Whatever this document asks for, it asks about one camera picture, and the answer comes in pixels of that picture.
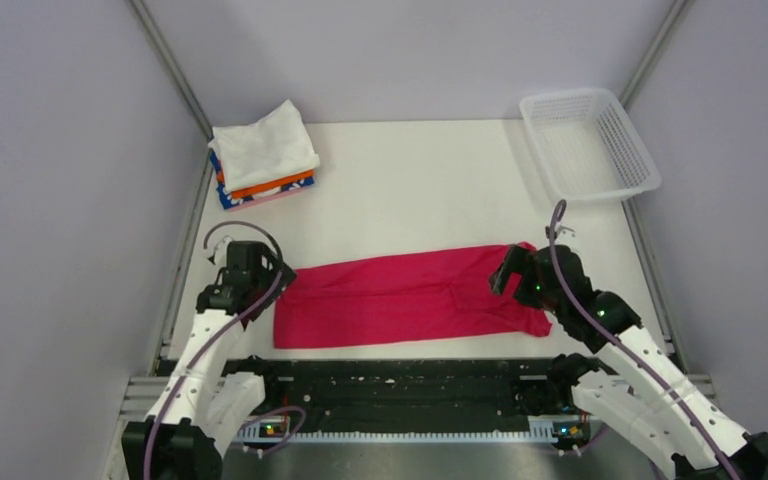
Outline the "red t shirt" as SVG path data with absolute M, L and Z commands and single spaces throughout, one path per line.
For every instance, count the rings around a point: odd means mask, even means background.
M 508 251 L 483 245 L 300 269 L 275 304 L 278 349 L 386 345 L 520 332 L 547 337 L 540 310 L 492 293 Z

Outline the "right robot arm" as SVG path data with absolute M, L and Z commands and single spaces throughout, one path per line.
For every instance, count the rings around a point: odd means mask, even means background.
M 512 276 L 519 304 L 551 313 L 588 351 L 551 361 L 554 409 L 595 415 L 669 479 L 768 479 L 768 433 L 747 431 L 709 400 L 622 297 L 592 286 L 574 250 L 556 240 L 540 250 L 510 245 L 492 292 Z

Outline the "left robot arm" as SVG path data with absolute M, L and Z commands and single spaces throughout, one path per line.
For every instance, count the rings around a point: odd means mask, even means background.
M 184 351 L 145 416 L 126 424 L 130 479 L 218 479 L 244 420 L 279 404 L 280 386 L 253 373 L 222 372 L 231 350 L 295 280 L 273 238 L 231 240 L 215 279 L 198 294 Z

